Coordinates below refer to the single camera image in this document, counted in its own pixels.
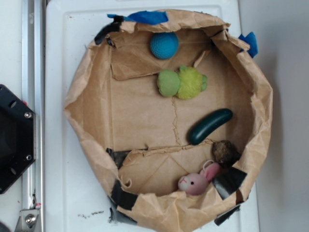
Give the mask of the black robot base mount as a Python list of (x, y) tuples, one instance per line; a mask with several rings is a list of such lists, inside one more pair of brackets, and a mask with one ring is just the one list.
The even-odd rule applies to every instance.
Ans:
[(5, 85), (0, 86), (0, 193), (34, 162), (35, 113)]

